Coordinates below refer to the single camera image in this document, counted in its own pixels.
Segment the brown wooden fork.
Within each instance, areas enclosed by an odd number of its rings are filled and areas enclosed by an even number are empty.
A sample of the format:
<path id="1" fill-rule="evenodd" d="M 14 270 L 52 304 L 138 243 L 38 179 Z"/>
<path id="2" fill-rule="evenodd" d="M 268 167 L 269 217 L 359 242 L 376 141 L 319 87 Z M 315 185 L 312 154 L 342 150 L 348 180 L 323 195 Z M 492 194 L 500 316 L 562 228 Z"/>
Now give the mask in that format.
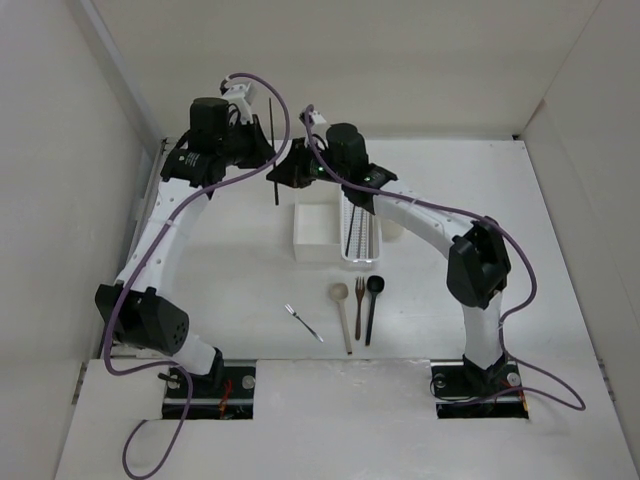
<path id="1" fill-rule="evenodd" d="M 356 324 L 355 324 L 355 340 L 359 341 L 362 334 L 362 301 L 365 295 L 366 286 L 363 277 L 356 278 L 355 296 L 356 296 Z"/>

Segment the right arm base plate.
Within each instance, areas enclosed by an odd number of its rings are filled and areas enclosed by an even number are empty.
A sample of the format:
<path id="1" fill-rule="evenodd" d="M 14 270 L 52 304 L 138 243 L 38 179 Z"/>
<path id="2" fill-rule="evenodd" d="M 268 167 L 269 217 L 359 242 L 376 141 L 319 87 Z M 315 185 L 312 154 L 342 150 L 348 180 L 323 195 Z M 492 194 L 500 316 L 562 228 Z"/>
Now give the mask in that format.
<path id="1" fill-rule="evenodd" d="M 438 419 L 528 419 L 518 366 L 509 362 L 491 379 L 462 360 L 431 363 L 430 392 Z"/>

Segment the white perforated basket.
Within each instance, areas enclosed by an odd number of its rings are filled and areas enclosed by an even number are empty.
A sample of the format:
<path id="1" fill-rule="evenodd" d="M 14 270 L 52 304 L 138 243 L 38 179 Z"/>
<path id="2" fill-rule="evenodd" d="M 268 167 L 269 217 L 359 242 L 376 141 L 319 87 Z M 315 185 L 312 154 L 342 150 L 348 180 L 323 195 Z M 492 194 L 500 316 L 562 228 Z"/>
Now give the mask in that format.
<path id="1" fill-rule="evenodd" d="M 352 204 L 345 195 L 340 202 L 341 256 L 355 265 L 373 265 L 380 258 L 381 238 L 377 219 Z"/>

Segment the white square box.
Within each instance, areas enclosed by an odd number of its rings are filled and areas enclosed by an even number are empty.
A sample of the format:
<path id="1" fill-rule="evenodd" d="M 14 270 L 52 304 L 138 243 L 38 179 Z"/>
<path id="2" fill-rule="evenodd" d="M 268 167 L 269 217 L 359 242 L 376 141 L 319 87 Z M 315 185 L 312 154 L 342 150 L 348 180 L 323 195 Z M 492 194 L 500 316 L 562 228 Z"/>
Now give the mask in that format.
<path id="1" fill-rule="evenodd" d="M 339 263 L 341 230 L 341 203 L 336 190 L 296 195 L 293 251 L 297 263 Z"/>

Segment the metal chopstick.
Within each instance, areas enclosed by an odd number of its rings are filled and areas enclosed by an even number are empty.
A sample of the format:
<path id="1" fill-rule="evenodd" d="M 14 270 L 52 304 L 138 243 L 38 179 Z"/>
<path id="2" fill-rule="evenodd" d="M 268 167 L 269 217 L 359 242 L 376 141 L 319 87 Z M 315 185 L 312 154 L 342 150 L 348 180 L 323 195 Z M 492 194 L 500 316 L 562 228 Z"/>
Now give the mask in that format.
<path id="1" fill-rule="evenodd" d="M 359 247 L 359 254 L 362 259 L 368 259 L 370 257 L 370 242 L 371 242 L 371 215 L 366 210 L 362 210 L 361 226 L 360 226 L 360 247 Z"/>

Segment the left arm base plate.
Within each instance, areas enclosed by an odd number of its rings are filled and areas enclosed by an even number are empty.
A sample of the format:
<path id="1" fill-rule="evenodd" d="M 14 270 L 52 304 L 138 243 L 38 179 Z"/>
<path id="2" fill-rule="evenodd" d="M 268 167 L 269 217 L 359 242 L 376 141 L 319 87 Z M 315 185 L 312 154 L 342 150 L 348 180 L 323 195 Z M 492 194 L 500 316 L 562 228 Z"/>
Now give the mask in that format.
<path id="1" fill-rule="evenodd" d="M 193 376 L 193 394 L 187 420 L 251 420 L 254 414 L 257 362 L 226 361 L 221 383 L 213 386 Z M 159 373 L 165 382 L 161 407 L 163 420 L 179 420 L 187 398 L 187 382 L 174 367 Z"/>

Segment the black spoon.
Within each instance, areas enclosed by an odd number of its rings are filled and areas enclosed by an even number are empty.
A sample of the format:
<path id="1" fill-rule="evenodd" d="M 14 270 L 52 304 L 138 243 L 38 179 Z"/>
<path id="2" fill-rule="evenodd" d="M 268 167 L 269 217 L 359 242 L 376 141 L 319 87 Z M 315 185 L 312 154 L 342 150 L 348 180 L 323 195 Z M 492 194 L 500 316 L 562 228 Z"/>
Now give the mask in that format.
<path id="1" fill-rule="evenodd" d="M 378 295 L 384 291 L 385 280 L 383 277 L 379 275 L 371 275 L 367 279 L 366 288 L 370 297 L 370 304 L 369 304 L 369 313 L 368 313 L 368 320 L 367 320 L 365 345 L 369 346 L 371 344 L 372 333 L 373 333 L 376 300 Z"/>

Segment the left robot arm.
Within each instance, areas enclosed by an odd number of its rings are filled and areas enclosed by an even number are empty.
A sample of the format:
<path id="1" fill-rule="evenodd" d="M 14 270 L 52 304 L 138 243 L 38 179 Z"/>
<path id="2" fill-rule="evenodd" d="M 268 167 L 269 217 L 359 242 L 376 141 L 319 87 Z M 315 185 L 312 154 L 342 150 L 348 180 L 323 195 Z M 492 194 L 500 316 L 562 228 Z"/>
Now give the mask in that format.
<path id="1" fill-rule="evenodd" d="M 222 354 L 191 333 L 188 314 L 170 299 L 179 260 L 196 222 L 230 166 L 254 169 L 275 154 L 251 103 L 240 94 L 200 97 L 190 128 L 166 156 L 156 200 L 138 244 L 111 285 L 95 295 L 113 340 L 153 350 L 189 372 L 201 396 L 223 387 Z"/>

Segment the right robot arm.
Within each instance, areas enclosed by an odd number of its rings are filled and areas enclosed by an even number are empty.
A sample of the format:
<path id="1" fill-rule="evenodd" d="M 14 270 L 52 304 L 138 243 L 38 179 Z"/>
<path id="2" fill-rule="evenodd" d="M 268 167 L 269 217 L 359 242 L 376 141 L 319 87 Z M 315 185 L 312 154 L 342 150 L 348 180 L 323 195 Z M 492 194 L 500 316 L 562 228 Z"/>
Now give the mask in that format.
<path id="1" fill-rule="evenodd" d="M 325 148 L 318 149 L 303 138 L 293 140 L 268 180 L 294 189 L 316 180 L 336 182 L 352 204 L 400 225 L 439 251 L 447 261 L 446 286 L 463 309 L 463 381 L 470 391 L 487 393 L 498 384 L 506 363 L 498 327 L 511 264 L 499 231 L 487 217 L 471 220 L 419 206 L 416 193 L 394 173 L 370 162 L 355 126 L 331 126 L 325 142 Z"/>

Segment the beige wooden spoon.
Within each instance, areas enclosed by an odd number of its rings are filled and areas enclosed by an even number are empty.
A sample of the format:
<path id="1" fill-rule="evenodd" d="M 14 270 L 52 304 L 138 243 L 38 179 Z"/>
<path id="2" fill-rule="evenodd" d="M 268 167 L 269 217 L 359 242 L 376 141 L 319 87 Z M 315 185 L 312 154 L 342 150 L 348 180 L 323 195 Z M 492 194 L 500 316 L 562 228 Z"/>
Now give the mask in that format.
<path id="1" fill-rule="evenodd" d="M 349 334 L 348 320 L 347 320 L 346 308 L 345 308 L 346 299 L 348 298 L 348 295 L 349 295 L 348 286 L 345 283 L 334 283 L 329 288 L 329 295 L 330 295 L 330 298 L 337 304 L 346 353 L 348 355 L 352 355 L 353 348 L 351 344 L 351 338 Z"/>

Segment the small metal fork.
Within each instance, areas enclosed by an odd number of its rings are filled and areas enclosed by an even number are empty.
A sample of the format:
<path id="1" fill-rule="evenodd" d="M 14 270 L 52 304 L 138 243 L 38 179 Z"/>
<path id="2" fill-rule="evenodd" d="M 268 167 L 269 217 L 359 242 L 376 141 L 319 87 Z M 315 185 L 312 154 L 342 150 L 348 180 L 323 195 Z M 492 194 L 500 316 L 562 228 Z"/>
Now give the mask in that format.
<path id="1" fill-rule="evenodd" d="M 318 342 L 324 343 L 324 339 L 311 327 L 309 326 L 302 317 L 297 313 L 297 311 L 290 305 L 285 304 L 285 309 L 287 312 L 295 318 Z"/>

